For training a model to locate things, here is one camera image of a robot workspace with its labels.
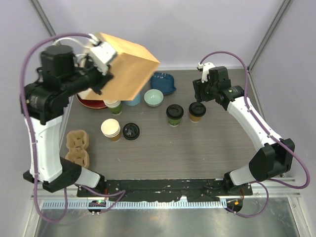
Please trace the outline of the single brown paper cup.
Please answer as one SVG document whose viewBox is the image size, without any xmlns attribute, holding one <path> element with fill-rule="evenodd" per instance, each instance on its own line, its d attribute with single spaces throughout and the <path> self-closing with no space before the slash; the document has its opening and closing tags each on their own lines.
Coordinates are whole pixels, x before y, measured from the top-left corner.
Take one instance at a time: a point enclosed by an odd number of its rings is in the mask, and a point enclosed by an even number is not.
<svg viewBox="0 0 316 237">
<path fill-rule="evenodd" d="M 194 123 L 199 122 L 202 119 L 202 117 L 196 117 L 196 116 L 191 115 L 191 114 L 189 114 L 189 118 L 190 118 L 190 121 L 194 122 Z"/>
</svg>

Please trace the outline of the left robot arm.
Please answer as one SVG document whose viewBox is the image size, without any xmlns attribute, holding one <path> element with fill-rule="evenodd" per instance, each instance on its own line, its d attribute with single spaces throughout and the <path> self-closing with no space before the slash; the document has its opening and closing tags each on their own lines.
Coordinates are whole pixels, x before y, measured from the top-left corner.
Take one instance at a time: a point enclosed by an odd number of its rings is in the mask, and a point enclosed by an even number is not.
<svg viewBox="0 0 316 237">
<path fill-rule="evenodd" d="M 53 193 L 70 185 L 86 186 L 94 197 L 106 188 L 103 175 L 70 162 L 59 155 L 59 132 L 69 98 L 87 89 L 100 95 L 113 78 L 108 71 L 116 50 L 108 43 L 88 48 L 84 66 L 76 65 L 76 56 L 68 45 L 52 45 L 40 54 L 42 81 L 24 87 L 22 110 L 32 148 L 31 168 L 23 178 Z"/>
</svg>

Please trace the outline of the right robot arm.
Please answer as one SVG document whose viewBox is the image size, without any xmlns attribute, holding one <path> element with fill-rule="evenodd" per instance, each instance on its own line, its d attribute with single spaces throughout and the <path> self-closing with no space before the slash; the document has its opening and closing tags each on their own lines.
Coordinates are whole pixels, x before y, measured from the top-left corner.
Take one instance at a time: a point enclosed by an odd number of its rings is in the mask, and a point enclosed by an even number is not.
<svg viewBox="0 0 316 237">
<path fill-rule="evenodd" d="M 193 81 L 196 100 L 215 100 L 221 105 L 239 122 L 256 151 L 247 165 L 225 173 L 225 193 L 234 195 L 244 184 L 265 181 L 288 172 L 293 156 L 285 148 L 294 151 L 294 142 L 291 139 L 282 139 L 267 125 L 244 95 L 243 88 L 231 85 L 226 67 L 205 63 L 199 64 L 197 69 L 202 72 L 202 77 Z"/>
</svg>

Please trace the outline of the brown paper bag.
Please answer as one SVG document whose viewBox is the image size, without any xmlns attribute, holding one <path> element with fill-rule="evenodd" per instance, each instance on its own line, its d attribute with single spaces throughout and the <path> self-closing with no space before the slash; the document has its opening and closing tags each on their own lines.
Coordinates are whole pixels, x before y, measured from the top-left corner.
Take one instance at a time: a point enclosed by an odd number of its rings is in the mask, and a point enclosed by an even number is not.
<svg viewBox="0 0 316 237">
<path fill-rule="evenodd" d="M 114 75 L 114 78 L 102 88 L 102 94 L 98 95 L 92 89 L 87 89 L 79 92 L 82 99 L 133 100 L 160 65 L 160 61 L 155 56 L 137 43 L 105 33 L 90 34 L 89 41 L 84 46 L 84 52 L 87 54 L 92 43 L 108 41 L 118 52 L 118 55 L 108 70 Z"/>
</svg>

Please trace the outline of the brown paper cup stack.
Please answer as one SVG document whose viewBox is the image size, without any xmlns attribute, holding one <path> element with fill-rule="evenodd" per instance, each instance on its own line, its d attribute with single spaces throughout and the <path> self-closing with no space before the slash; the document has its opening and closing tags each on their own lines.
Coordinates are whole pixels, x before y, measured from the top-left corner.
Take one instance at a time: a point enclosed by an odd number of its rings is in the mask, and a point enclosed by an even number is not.
<svg viewBox="0 0 316 237">
<path fill-rule="evenodd" d="M 101 131 L 104 136 L 112 142 L 117 142 L 121 138 L 121 127 L 116 119 L 109 118 L 102 122 Z"/>
</svg>

